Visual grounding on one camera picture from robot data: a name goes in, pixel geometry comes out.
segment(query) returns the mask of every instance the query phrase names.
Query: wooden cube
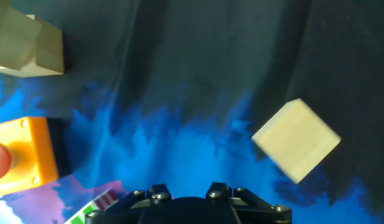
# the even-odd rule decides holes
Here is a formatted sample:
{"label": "wooden cube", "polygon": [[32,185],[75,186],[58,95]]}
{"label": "wooden cube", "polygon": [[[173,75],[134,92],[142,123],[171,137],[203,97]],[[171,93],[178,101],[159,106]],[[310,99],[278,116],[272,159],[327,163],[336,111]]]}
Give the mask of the wooden cube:
{"label": "wooden cube", "polygon": [[252,140],[294,183],[298,183],[341,138],[298,99],[286,103]]}
{"label": "wooden cube", "polygon": [[10,7],[4,12],[4,8],[0,10],[0,24],[6,27],[0,28],[0,73],[22,78],[63,74],[62,31],[34,15]]}
{"label": "wooden cube", "polygon": [[20,70],[41,31],[41,23],[0,4],[0,68]]}

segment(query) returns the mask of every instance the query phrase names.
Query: screw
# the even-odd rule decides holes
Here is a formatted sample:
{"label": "screw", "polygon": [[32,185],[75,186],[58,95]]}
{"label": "screw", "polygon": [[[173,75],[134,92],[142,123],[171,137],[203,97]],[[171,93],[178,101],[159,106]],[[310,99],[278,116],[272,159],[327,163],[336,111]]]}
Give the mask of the screw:
{"label": "screw", "polygon": [[285,211],[288,211],[290,208],[285,206],[285,205],[273,205],[272,207],[273,209],[275,209],[277,212],[285,212]]}
{"label": "screw", "polygon": [[210,198],[218,198],[218,197],[221,196],[221,191],[219,191],[219,190],[213,190],[213,191],[211,191],[211,192],[208,193],[208,196],[209,196]]}
{"label": "screw", "polygon": [[244,188],[244,187],[238,187],[238,188],[236,188],[235,190],[238,191],[238,192],[242,192],[242,191],[246,190],[246,188]]}
{"label": "screw", "polygon": [[32,183],[33,184],[38,184],[40,182],[40,177],[34,177],[33,179],[32,179]]}
{"label": "screw", "polygon": [[155,195],[152,195],[152,198],[153,199],[165,199],[165,198],[168,198],[169,197],[169,193],[167,192],[159,192]]}
{"label": "screw", "polygon": [[103,214],[105,214],[105,212],[102,211],[102,210],[94,210],[94,211],[88,213],[87,215],[88,215],[89,217],[97,217],[97,216],[99,216],[99,215],[103,215]]}
{"label": "screw", "polygon": [[22,120],[22,122],[21,122],[21,126],[23,127],[23,128],[25,128],[25,127],[27,127],[29,125],[29,121],[28,120]]}
{"label": "screw", "polygon": [[144,191],[143,191],[143,190],[135,190],[135,191],[133,192],[133,194],[135,194],[135,195],[144,194]]}

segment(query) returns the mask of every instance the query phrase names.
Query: white block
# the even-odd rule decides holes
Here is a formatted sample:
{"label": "white block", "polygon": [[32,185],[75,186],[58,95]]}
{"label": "white block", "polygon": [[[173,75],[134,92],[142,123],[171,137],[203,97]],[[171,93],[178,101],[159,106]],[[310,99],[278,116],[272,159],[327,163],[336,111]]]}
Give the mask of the white block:
{"label": "white block", "polygon": [[0,67],[20,70],[41,31],[41,23],[0,4]]}
{"label": "white block", "polygon": [[252,140],[294,183],[298,183],[341,138],[298,99],[286,103]]}

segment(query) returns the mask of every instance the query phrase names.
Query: bolt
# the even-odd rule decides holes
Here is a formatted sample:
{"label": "bolt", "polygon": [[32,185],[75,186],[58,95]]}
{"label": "bolt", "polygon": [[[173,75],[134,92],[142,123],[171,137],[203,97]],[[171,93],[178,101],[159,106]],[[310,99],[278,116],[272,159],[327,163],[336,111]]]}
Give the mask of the bolt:
{"label": "bolt", "polygon": [[288,211],[290,208],[285,205],[273,205],[273,209],[275,209],[277,212],[285,212]]}
{"label": "bolt", "polygon": [[210,198],[219,198],[221,196],[221,191],[219,190],[213,190],[211,192],[208,193],[208,196]]}
{"label": "bolt", "polygon": [[168,198],[169,197],[169,193],[167,192],[159,192],[155,195],[152,195],[152,198],[153,199],[165,199],[165,198]]}
{"label": "bolt", "polygon": [[102,210],[94,210],[94,211],[92,211],[92,212],[89,212],[87,215],[88,215],[89,217],[97,217],[97,216],[99,216],[99,215],[103,215],[103,214],[105,214],[105,212],[102,211]]}
{"label": "bolt", "polygon": [[133,192],[133,194],[135,194],[135,195],[144,194],[144,191],[143,191],[143,190],[135,190],[135,191]]}
{"label": "bolt", "polygon": [[244,188],[244,187],[238,187],[238,188],[236,188],[235,190],[238,191],[238,192],[242,192],[242,191],[246,190],[246,188]]}

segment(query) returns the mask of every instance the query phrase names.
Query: yellow block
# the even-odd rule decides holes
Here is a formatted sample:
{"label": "yellow block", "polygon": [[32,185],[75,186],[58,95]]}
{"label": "yellow block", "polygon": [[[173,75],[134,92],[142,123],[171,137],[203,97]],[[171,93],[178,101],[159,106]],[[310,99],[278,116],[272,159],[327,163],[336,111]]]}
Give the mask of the yellow block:
{"label": "yellow block", "polygon": [[0,124],[0,144],[15,160],[14,167],[0,179],[0,195],[32,189],[58,179],[45,118],[22,118]]}
{"label": "yellow block", "polygon": [[252,140],[294,183],[298,183],[341,138],[298,99],[286,103]]}

